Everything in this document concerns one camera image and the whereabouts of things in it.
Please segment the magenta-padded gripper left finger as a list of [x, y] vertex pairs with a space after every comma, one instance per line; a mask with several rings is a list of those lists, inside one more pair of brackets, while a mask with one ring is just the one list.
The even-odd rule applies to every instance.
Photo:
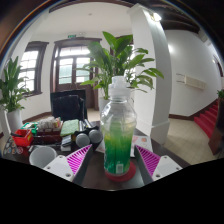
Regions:
[[44, 167], [44, 170], [77, 185], [81, 185], [92, 154], [92, 145], [87, 145], [68, 156], [57, 156]]

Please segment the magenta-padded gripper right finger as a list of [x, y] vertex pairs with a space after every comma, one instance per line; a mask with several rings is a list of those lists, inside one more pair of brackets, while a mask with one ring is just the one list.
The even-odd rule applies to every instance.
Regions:
[[134, 146], [134, 155], [138, 162], [140, 173], [145, 185], [182, 169], [182, 167], [168, 155], [158, 156], [148, 149], [138, 145]]

